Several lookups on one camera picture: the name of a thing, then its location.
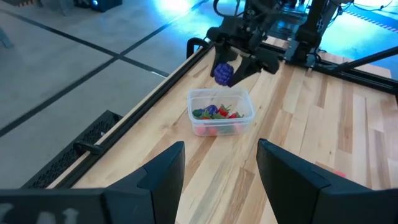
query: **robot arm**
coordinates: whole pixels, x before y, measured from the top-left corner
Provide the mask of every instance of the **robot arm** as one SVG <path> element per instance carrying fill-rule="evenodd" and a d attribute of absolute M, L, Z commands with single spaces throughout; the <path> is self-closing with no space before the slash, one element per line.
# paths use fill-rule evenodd
<path fill-rule="evenodd" d="M 260 46 L 267 39 L 271 27 L 283 16 L 284 7 L 294 0 L 246 0 L 243 16 L 223 17 L 219 27 L 211 27 L 207 37 L 214 43 L 216 56 L 211 69 L 211 76 L 224 86 L 232 87 L 241 80 L 265 70 L 275 74 L 279 69 L 278 56 Z M 307 20 L 298 28 L 284 58 L 292 63 L 314 66 L 317 61 L 318 47 L 322 35 L 340 4 L 352 0 L 317 0 L 313 1 Z M 234 71 L 228 62 L 242 56 L 242 62 Z"/>
<path fill-rule="evenodd" d="M 220 85 L 234 86 L 241 80 L 260 72 L 262 69 L 275 74 L 279 69 L 279 61 L 275 54 L 259 48 L 267 38 L 269 29 L 277 21 L 285 1 L 246 1 L 243 17 L 223 16 L 219 27 L 212 27 L 207 37 L 215 43 L 216 56 L 211 76 Z M 227 62 L 242 56 L 239 68 L 234 72 Z"/>

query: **butcher block table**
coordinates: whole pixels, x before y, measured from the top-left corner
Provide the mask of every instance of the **butcher block table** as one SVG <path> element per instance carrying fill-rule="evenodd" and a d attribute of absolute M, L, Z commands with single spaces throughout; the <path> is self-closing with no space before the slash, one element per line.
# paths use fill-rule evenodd
<path fill-rule="evenodd" d="M 285 47 L 282 40 L 267 41 Z M 185 179 L 176 223 L 277 223 L 256 164 L 257 141 L 265 138 L 329 170 L 338 170 L 371 189 L 398 187 L 396 97 L 302 67 L 280 63 L 275 75 L 255 74 L 233 88 L 245 89 L 256 115 L 245 134 L 199 137 L 187 111 L 188 92 L 217 88 L 210 77 L 215 50 L 203 49 L 191 69 L 126 131 L 73 188 L 107 187 L 176 141 L 185 142 Z M 345 58 L 321 54 L 335 63 Z M 232 65 L 236 69 L 237 59 Z M 359 69 L 391 77 L 384 68 Z M 104 141 L 177 72 L 171 74 L 112 130 Z M 87 152 L 51 186 L 59 183 Z"/>

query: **black metal frame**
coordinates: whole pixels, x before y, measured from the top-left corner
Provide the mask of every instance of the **black metal frame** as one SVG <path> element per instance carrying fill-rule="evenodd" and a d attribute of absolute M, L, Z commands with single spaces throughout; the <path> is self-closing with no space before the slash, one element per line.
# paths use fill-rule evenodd
<path fill-rule="evenodd" d="M 266 43 L 261 44 L 261 47 L 277 54 L 280 60 L 286 60 L 286 54 L 289 51 L 281 47 L 276 47 L 274 45 Z M 353 66 L 357 67 L 360 65 L 377 61 L 382 58 L 390 57 L 391 55 L 393 55 L 392 53 L 395 54 L 397 53 L 397 47 L 380 53 L 376 53 L 374 55 L 370 55 L 362 59 L 354 60 L 350 63 L 343 63 L 341 65 L 326 60 L 320 60 L 315 64 L 307 63 L 307 61 L 299 62 L 294 59 L 290 60 L 288 59 L 287 61 L 289 63 L 292 63 L 300 67 L 312 68 L 312 70 L 324 73 L 326 75 L 330 75 L 336 78 L 340 78 L 342 80 L 353 82 L 359 85 L 370 87 L 375 90 L 383 91 L 385 93 L 397 96 L 398 95 L 397 80 L 352 68 Z"/>

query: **purple toy grape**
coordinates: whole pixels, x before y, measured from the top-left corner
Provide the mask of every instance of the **purple toy grape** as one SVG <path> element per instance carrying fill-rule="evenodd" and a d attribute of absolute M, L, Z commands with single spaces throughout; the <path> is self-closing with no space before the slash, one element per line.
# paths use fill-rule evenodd
<path fill-rule="evenodd" d="M 234 68 L 227 63 L 221 63 L 216 66 L 213 74 L 217 84 L 226 86 L 234 74 Z"/>

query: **black bracket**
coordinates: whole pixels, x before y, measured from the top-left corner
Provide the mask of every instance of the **black bracket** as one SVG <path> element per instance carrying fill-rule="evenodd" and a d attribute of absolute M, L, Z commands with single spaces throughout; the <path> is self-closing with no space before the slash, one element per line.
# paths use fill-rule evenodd
<path fill-rule="evenodd" d="M 73 143 L 73 148 L 77 151 L 90 152 L 93 155 L 100 155 L 104 152 L 104 148 L 87 142 L 77 141 Z"/>
<path fill-rule="evenodd" d="M 206 42 L 205 40 L 194 37 L 188 40 L 187 42 L 187 58 L 191 57 L 195 51 L 195 46 L 200 46 L 200 47 L 209 47 L 209 43 Z"/>

